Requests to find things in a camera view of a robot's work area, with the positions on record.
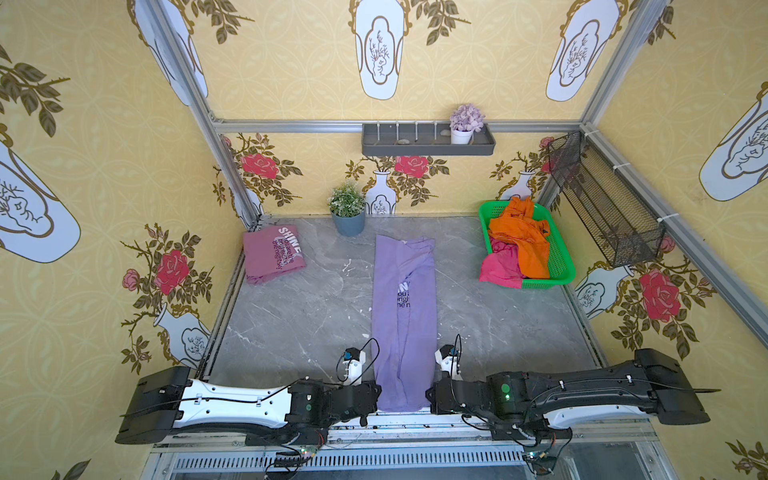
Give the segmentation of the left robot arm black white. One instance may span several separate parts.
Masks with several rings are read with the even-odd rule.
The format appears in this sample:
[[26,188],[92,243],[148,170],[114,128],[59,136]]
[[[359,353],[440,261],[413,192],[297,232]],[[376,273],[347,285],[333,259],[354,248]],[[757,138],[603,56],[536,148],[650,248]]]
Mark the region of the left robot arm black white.
[[115,438],[120,445],[152,445],[191,433],[239,433],[248,445],[319,443],[330,427],[377,411],[382,388],[301,378],[268,389],[227,387],[190,377],[176,366],[141,378]]

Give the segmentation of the purple t-shirt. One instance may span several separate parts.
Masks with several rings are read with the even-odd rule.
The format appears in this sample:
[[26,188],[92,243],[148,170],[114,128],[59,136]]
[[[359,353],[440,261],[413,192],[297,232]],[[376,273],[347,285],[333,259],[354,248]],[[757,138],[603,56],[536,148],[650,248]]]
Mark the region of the purple t-shirt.
[[376,237],[372,333],[380,352],[374,376],[385,412],[429,405],[438,335],[434,249],[431,238]]

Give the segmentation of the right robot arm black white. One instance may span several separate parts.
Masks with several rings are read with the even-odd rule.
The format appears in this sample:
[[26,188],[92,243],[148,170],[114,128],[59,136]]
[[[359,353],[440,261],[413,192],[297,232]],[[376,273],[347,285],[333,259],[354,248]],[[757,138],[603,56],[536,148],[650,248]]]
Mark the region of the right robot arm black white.
[[533,448],[571,433],[573,426],[630,416],[654,417],[663,425],[709,422],[681,364],[643,348],[632,359],[603,369],[566,373],[506,371],[483,381],[458,377],[451,359],[425,393],[435,415],[461,414],[481,421],[495,440]]

